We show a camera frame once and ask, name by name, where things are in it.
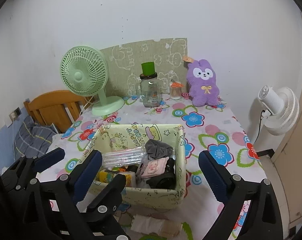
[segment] purple plush toy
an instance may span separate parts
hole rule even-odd
[[[194,106],[216,106],[219,104],[219,88],[215,84],[215,72],[210,63],[201,59],[188,64],[187,81]]]

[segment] yellow bow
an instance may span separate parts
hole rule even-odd
[[[210,94],[211,92],[209,91],[209,89],[212,89],[212,87],[211,87],[211,86],[208,86],[208,87],[203,86],[203,87],[201,87],[201,89],[205,90],[205,92],[204,92],[205,94],[206,94],[206,93],[209,93],[209,94]]]

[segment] white wall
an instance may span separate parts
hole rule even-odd
[[[187,37],[189,56],[209,60],[221,96],[254,137],[264,84],[300,95],[302,21],[293,0],[9,0],[0,11],[0,126],[25,98],[63,89],[59,63],[76,45],[98,49]],[[277,147],[267,133],[258,150]]]

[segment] green lid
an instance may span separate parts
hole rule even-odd
[[[155,73],[154,62],[145,62],[141,66],[144,76],[151,76]]]

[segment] fan base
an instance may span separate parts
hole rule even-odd
[[[96,116],[108,115],[118,111],[123,105],[124,100],[117,96],[107,97],[107,104],[101,105],[100,102],[96,102],[92,106],[92,114]]]

